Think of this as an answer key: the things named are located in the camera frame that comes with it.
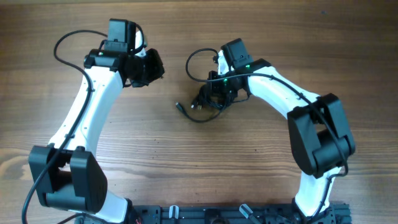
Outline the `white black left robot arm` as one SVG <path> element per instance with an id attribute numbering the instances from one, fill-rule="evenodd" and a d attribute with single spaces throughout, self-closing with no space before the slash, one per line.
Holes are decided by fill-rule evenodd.
<path id="1" fill-rule="evenodd" d="M 44 207 L 72 212 L 89 223 L 141 223 L 132 202 L 112 193 L 96 160 L 100 134 L 124 88 L 161 78 L 158 52 L 148 49 L 135 22 L 111 19 L 108 33 L 79 68 L 83 75 L 67 117 L 46 146 L 34 146 L 28 162 L 34 180 L 27 198 Z"/>

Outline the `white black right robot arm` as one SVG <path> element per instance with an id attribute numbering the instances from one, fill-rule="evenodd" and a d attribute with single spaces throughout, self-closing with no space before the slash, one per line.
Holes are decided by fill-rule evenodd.
<path id="1" fill-rule="evenodd" d="M 268 61 L 254 60 L 242 39 L 221 46 L 217 72 L 209 78 L 220 92 L 245 90 L 271 105 L 288 123 L 293 158 L 301 169 L 294 205 L 307 223 L 329 206 L 334 180 L 348 173 L 355 143 L 340 99 L 320 96 L 284 78 Z"/>

